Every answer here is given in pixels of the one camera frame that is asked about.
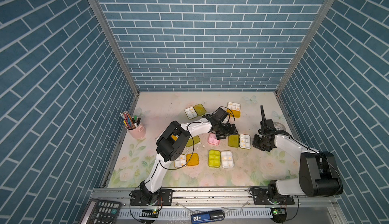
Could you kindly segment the pink pillbox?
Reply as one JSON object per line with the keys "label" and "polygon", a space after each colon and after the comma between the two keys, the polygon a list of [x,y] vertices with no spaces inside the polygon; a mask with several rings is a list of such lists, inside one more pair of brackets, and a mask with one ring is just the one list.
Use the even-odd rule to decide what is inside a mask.
{"label": "pink pillbox", "polygon": [[208,137],[208,143],[214,146],[218,146],[220,144],[220,140],[216,138],[216,134],[211,133]]}

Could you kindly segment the clear pillbox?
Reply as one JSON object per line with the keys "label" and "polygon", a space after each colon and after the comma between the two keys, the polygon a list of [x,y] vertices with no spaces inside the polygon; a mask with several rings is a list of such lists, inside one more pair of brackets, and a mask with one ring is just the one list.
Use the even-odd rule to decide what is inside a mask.
{"label": "clear pillbox", "polygon": [[221,151],[221,165],[225,169],[235,166],[232,151]]}

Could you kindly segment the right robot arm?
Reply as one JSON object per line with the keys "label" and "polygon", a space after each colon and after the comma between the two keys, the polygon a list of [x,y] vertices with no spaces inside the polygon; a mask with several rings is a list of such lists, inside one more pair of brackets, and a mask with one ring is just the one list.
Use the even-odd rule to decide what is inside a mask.
{"label": "right robot arm", "polygon": [[266,197],[272,204],[288,204],[293,196],[331,197],[343,193],[343,182],[335,157],[328,151],[311,148],[275,127],[270,119],[260,122],[254,136],[254,148],[270,152],[280,148],[291,155],[299,167],[298,178],[272,180],[267,185]]}

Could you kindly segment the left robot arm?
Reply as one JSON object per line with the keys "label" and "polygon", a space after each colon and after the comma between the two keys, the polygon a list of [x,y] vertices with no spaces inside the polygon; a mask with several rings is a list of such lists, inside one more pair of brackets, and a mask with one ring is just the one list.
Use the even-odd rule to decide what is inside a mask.
{"label": "left robot arm", "polygon": [[183,152],[190,138],[205,133],[214,133],[217,138],[225,139],[238,135],[234,124],[202,118],[191,123],[171,122],[157,139],[157,156],[150,175],[140,183],[141,199],[151,205],[157,201],[165,174],[172,162]]}

